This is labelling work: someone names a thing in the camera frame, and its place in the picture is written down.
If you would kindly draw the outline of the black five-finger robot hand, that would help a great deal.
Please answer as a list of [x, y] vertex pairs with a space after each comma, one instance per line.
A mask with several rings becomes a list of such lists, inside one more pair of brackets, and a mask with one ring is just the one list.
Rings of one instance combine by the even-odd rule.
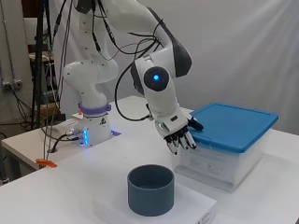
[[196, 149], [189, 128], [199, 132], [204, 130], [204, 126], [194, 116], [183, 112], [179, 106], [173, 114], [156, 116], [154, 121], [157, 132], [174, 155], [178, 154], [181, 147], [185, 150]]

